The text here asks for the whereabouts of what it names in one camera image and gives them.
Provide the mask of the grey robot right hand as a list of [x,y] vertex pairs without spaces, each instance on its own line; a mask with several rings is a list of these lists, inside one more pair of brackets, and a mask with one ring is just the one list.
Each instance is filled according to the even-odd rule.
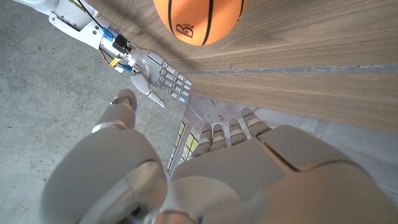
[[183,103],[186,102],[192,81],[157,52],[136,47],[129,54],[128,64],[132,67],[133,85],[162,108],[167,105],[155,92],[156,88]]

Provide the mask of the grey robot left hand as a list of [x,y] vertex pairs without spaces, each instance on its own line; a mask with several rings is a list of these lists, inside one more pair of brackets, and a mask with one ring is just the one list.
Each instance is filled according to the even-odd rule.
[[205,126],[190,160],[167,176],[134,128],[137,100],[121,90],[92,132],[45,183],[44,223],[396,223],[397,207],[354,160],[291,126]]

